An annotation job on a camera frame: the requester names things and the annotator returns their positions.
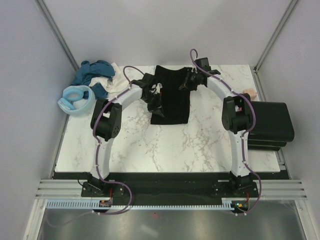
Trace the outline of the black t shirt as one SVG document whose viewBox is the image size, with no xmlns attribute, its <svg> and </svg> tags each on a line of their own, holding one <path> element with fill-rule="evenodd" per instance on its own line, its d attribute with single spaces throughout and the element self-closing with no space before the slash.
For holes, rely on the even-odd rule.
<svg viewBox="0 0 320 240">
<path fill-rule="evenodd" d="M 160 65 L 156 66 L 154 77 L 162 84 L 161 105 L 164 116 L 161 117 L 153 113 L 150 120 L 152 125 L 182 125 L 188 123 L 191 91 L 180 89 L 180 87 L 191 70 L 190 67 L 171 70 Z"/>
</svg>

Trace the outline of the blue t shirt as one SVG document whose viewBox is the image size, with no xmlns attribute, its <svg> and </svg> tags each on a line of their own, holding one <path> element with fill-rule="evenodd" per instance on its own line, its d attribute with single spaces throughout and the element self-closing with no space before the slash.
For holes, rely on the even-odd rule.
<svg viewBox="0 0 320 240">
<path fill-rule="evenodd" d="M 88 86 L 92 82 L 93 78 L 105 77 L 108 80 L 112 80 L 115 76 L 115 70 L 110 63 L 104 60 L 98 60 L 94 63 L 90 63 L 85 60 L 81 63 L 80 68 L 75 72 L 75 76 L 71 82 L 71 86 Z M 90 86 L 95 98 L 106 98 L 108 92 L 104 89 L 101 83 L 94 83 Z"/>
</svg>

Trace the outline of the black and pink drawer box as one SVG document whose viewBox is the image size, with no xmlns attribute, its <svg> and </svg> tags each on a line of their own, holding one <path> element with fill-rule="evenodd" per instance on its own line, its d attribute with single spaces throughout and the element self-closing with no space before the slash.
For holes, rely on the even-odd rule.
<svg viewBox="0 0 320 240">
<path fill-rule="evenodd" d="M 256 124 L 248 136 L 248 149 L 279 151 L 292 142 L 295 131 L 287 104 L 284 102 L 253 101 Z"/>
</svg>

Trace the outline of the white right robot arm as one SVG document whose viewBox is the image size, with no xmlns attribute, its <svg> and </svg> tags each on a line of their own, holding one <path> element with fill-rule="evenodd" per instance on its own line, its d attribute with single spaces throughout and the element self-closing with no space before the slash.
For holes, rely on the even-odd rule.
<svg viewBox="0 0 320 240">
<path fill-rule="evenodd" d="M 202 72 L 191 69 L 187 71 L 180 90 L 195 91 L 204 85 L 222 100 L 222 125 L 230 139 L 232 165 L 231 173 L 236 178 L 248 176 L 248 136 L 256 124 L 256 114 L 248 96 L 236 93 L 224 80 L 213 75 L 216 70 Z"/>
</svg>

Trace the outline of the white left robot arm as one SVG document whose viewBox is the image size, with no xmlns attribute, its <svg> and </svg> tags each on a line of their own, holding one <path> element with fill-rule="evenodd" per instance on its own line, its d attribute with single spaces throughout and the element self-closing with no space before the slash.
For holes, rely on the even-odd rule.
<svg viewBox="0 0 320 240">
<path fill-rule="evenodd" d="M 162 84 L 135 80 L 124 91 L 111 99 L 96 101 L 90 126 L 97 140 L 93 166 L 90 171 L 96 179 L 105 179 L 110 174 L 112 145 L 122 126 L 122 112 L 138 100 L 147 103 L 147 110 L 161 118 L 165 116 L 162 106 Z"/>
</svg>

